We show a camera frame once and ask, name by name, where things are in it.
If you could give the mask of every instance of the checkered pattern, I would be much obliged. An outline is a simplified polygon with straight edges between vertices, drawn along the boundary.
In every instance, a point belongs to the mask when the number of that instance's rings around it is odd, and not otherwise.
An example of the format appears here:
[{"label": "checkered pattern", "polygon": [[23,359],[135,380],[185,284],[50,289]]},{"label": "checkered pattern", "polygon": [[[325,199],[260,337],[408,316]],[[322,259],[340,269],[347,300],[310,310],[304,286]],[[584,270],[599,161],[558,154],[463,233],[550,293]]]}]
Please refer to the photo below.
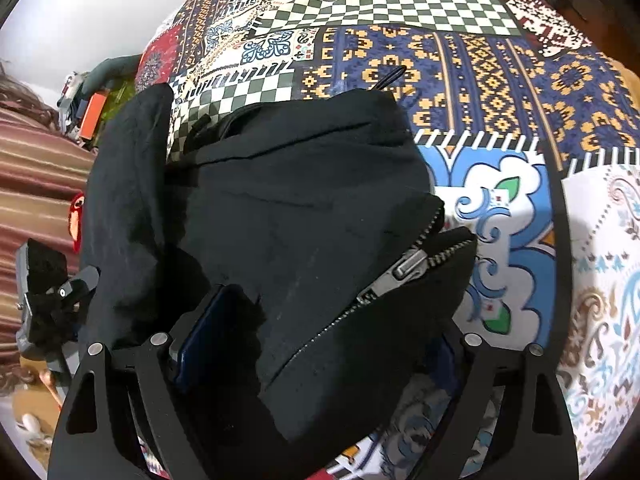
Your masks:
[{"label": "checkered pattern", "polygon": [[499,0],[295,0],[265,12],[256,36],[274,30],[321,25],[404,23],[435,30],[519,35]]},{"label": "checkered pattern", "polygon": [[[238,108],[251,103],[266,103],[289,101],[293,83],[293,70],[268,76],[254,76],[248,81],[227,84],[220,88],[205,90],[197,97],[176,105],[174,122],[170,133],[170,156],[173,160],[179,158],[184,147],[184,139],[193,123],[204,114],[211,117],[211,123],[217,123],[221,118]],[[170,82],[175,90],[183,83],[179,78]]]}]

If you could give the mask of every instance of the paisley pattern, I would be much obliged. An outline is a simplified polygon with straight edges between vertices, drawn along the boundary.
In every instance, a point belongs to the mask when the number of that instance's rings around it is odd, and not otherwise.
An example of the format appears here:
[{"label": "paisley pattern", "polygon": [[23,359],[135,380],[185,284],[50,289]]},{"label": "paisley pattern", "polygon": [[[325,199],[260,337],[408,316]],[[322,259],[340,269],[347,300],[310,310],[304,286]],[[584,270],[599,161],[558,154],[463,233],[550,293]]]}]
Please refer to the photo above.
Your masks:
[{"label": "paisley pattern", "polygon": [[[398,66],[387,90],[447,226],[480,240],[454,321],[521,349],[547,345],[555,309],[566,309],[557,374],[586,478],[640,398],[640,112],[588,38],[542,0],[187,0],[150,43],[137,84],[172,86],[178,159],[205,113],[215,122],[243,104],[372,88]],[[570,237],[556,238],[567,223]],[[556,265],[569,256],[572,300],[556,304]],[[457,387],[447,353],[430,355],[436,365],[407,385],[386,427],[318,477],[407,477]],[[481,467],[501,398],[494,391],[462,476]]]}]

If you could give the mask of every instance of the bed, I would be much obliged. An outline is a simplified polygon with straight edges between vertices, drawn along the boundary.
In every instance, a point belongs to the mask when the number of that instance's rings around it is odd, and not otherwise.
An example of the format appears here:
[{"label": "bed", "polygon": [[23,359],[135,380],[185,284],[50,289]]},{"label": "bed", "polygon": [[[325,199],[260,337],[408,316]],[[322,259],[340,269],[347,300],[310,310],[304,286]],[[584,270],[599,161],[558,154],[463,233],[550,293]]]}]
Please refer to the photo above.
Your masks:
[{"label": "bed", "polygon": [[[579,30],[544,0],[187,0],[136,87],[174,90],[177,160],[204,114],[371,88],[400,65],[389,90],[447,224],[480,240],[454,321],[494,346],[557,353],[586,478],[640,395],[640,114]],[[441,368],[417,374],[388,426],[315,478],[406,478],[456,387]],[[481,468],[501,395],[463,476]]]}]

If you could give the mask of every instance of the zipper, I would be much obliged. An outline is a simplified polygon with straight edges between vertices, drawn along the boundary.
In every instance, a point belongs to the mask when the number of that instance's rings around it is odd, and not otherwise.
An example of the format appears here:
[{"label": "zipper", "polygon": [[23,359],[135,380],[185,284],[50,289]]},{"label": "zipper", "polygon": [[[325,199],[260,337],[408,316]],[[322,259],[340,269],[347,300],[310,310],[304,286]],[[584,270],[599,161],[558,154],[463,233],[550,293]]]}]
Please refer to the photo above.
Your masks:
[{"label": "zipper", "polygon": [[421,278],[428,270],[432,269],[433,267],[440,266],[441,264],[449,260],[456,251],[474,242],[473,239],[464,240],[463,242],[459,242],[443,251],[440,251],[437,254],[427,254],[422,248],[424,242],[426,241],[427,236],[431,234],[435,225],[438,225],[438,231],[440,231],[440,229],[442,228],[443,220],[444,208],[441,207],[438,209],[438,212],[433,217],[433,219],[431,219],[427,227],[423,229],[418,239],[411,245],[411,248],[405,251],[398,261],[396,261],[383,274],[375,279],[368,287],[364,288],[364,290],[356,296],[355,300],[351,302],[350,306],[348,306],[347,309],[345,309],[343,313],[340,314],[340,316],[335,318],[331,323],[329,323],[329,325],[325,326],[320,332],[318,332],[309,341],[302,345],[296,351],[296,353],[293,354],[286,363],[284,363],[280,370],[284,370],[284,368],[289,365],[293,361],[293,359],[295,359],[303,351],[305,351],[305,349],[309,345],[318,340],[318,338],[321,337],[322,334],[331,330],[341,321],[344,321],[344,319],[349,317],[358,309],[371,304],[383,294],[386,294],[391,290],[395,290],[396,288],[403,286],[405,283],[416,280],[417,278]]}]

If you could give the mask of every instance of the metal screw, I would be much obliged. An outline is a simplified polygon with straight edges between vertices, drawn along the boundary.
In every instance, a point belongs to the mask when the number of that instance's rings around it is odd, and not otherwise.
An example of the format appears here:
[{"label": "metal screw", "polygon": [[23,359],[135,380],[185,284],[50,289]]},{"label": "metal screw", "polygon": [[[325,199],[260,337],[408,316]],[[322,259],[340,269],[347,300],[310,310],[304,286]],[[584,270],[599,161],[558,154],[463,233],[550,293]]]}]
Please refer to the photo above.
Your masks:
[{"label": "metal screw", "polygon": [[160,346],[167,342],[169,336],[164,332],[158,332],[157,334],[153,334],[151,336],[151,344],[153,346]]},{"label": "metal screw", "polygon": [[545,351],[542,349],[538,343],[533,343],[533,345],[529,346],[529,352],[531,352],[536,357],[540,357]]},{"label": "metal screw", "polygon": [[465,334],[465,343],[469,346],[480,346],[482,344],[482,338],[473,332]]},{"label": "metal screw", "polygon": [[88,349],[89,355],[98,355],[100,352],[102,352],[102,343],[94,343],[91,346],[89,346]]}]

